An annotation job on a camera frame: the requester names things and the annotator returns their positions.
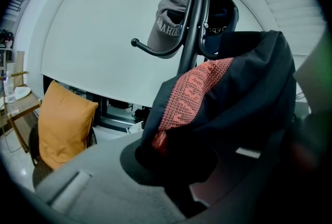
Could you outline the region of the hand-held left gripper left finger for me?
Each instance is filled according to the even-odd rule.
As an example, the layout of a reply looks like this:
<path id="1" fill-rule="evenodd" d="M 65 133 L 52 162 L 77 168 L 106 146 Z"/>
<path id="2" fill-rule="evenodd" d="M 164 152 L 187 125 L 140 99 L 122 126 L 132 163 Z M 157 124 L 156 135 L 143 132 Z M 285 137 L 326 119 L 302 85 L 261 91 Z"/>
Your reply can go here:
<path id="1" fill-rule="evenodd" d="M 141 185 L 122 168 L 129 134 L 89 147 L 49 174 L 35 194 L 59 216 L 78 224 L 176 224 L 185 216 L 161 187 Z"/>

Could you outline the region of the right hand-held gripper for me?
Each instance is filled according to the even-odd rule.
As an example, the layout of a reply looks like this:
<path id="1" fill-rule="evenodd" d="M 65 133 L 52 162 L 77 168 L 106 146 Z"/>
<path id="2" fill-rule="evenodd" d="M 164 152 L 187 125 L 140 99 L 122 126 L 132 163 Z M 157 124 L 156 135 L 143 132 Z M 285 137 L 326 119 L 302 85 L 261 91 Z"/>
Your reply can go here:
<path id="1" fill-rule="evenodd" d="M 312 113 L 328 110 L 328 34 L 294 73 Z"/>

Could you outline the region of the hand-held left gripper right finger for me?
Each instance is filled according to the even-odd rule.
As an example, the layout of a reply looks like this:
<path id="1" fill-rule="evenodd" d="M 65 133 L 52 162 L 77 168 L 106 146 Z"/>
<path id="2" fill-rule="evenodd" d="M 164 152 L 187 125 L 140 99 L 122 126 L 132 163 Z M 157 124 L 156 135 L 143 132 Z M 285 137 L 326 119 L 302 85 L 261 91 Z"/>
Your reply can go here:
<path id="1" fill-rule="evenodd" d="M 261 151 L 229 142 L 212 146 L 216 165 L 207 180 L 190 186 L 208 207 L 307 203 L 322 189 L 321 119 L 297 119 L 273 133 Z"/>

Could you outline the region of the black garment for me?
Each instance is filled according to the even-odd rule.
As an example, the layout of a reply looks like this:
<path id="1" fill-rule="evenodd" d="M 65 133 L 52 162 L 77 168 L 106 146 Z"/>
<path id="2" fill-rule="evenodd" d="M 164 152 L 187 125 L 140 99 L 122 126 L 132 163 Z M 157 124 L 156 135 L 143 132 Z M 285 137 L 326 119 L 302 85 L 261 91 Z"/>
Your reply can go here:
<path id="1" fill-rule="evenodd" d="M 290 125 L 294 71 L 283 33 L 233 32 L 223 35 L 216 60 L 162 84 L 136 157 L 186 217 L 208 208 L 190 186 L 207 180 L 216 165 L 214 143 L 261 151 L 273 133 Z M 242 217 L 256 205 L 223 206 L 211 207 Z"/>

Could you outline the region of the black coat rack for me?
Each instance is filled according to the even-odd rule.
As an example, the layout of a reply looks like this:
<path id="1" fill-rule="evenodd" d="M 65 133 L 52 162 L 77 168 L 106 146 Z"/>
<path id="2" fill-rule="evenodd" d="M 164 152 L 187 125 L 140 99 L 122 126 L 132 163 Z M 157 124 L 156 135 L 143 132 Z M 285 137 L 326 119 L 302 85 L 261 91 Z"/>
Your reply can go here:
<path id="1" fill-rule="evenodd" d="M 158 54 L 137 38 L 131 40 L 133 47 L 138 47 L 150 55 L 169 59 L 182 47 L 182 55 L 178 66 L 178 73 L 183 74 L 195 67 L 197 56 L 202 55 L 206 60 L 216 60 L 217 53 L 209 53 L 204 46 L 205 29 L 208 28 L 210 0 L 189 0 L 184 21 L 183 39 L 169 52 Z"/>

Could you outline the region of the dark round chair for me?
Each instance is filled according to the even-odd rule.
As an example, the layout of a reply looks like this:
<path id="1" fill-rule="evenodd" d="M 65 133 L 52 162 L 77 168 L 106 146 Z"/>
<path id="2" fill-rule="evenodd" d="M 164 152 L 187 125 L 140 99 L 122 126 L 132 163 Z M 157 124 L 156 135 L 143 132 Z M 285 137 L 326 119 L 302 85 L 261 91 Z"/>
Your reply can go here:
<path id="1" fill-rule="evenodd" d="M 92 125 L 93 121 L 90 125 L 88 136 L 86 138 L 86 149 L 97 144 L 95 132 Z M 43 161 L 39 153 L 38 121 L 33 125 L 31 129 L 28 147 L 32 163 L 34 165 L 32 183 L 34 189 L 36 189 L 36 187 L 43 181 L 43 179 L 53 172 L 53 169 Z"/>

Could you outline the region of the orange cushion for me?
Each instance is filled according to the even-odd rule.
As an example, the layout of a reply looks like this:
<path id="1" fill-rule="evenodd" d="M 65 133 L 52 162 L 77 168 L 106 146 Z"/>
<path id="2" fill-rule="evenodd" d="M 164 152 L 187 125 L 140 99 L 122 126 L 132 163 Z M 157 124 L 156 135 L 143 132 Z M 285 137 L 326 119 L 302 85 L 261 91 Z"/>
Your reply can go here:
<path id="1" fill-rule="evenodd" d="M 88 148 L 97 107 L 98 103 L 51 82 L 38 119 L 39 154 L 51 169 L 60 168 Z"/>

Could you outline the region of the navy cap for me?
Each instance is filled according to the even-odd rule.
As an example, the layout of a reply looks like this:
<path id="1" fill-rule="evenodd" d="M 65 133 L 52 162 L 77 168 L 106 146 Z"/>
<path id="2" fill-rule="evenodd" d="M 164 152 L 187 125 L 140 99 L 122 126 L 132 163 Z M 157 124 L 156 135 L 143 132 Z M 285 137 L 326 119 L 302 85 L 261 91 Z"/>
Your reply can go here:
<path id="1" fill-rule="evenodd" d="M 233 0 L 210 0 L 204 46 L 207 52 L 219 50 L 223 32 L 234 31 L 239 20 L 238 8 Z"/>

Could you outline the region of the wooden gold-framed rack table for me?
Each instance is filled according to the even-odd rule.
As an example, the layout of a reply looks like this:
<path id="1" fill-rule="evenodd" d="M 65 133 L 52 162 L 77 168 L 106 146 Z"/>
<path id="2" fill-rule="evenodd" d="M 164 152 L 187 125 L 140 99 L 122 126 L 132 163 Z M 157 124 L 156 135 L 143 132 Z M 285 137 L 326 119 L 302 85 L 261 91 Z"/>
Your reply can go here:
<path id="1" fill-rule="evenodd" d="M 5 128 L 12 128 L 25 153 L 30 152 L 30 132 L 38 119 L 36 115 L 32 117 L 32 114 L 34 114 L 34 110 L 40 108 L 41 103 L 42 100 L 31 91 L 26 97 L 16 101 L 18 112 L 13 115 L 9 114 L 7 112 L 8 104 L 4 103 L 4 114 L 0 114 L 0 117 L 4 117 L 4 121 L 0 121 L 3 134 L 5 134 Z"/>

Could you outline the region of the clear plastic water bottle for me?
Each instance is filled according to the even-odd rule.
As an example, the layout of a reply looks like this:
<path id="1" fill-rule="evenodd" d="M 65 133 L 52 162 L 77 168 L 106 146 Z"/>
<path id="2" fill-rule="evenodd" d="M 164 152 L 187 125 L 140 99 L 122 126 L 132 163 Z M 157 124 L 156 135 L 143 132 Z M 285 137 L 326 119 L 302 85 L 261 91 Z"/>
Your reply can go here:
<path id="1" fill-rule="evenodd" d="M 6 103 L 14 104 L 16 102 L 15 87 L 10 71 L 6 72 L 3 84 L 4 84 Z"/>

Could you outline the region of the grey cap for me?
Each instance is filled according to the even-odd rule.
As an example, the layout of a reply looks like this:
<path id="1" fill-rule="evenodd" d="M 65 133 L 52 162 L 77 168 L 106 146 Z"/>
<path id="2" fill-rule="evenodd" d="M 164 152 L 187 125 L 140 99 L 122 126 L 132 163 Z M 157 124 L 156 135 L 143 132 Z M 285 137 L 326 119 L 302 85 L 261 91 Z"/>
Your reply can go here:
<path id="1" fill-rule="evenodd" d="M 185 13 L 189 0 L 161 0 L 147 46 L 158 54 L 171 51 L 184 33 Z"/>

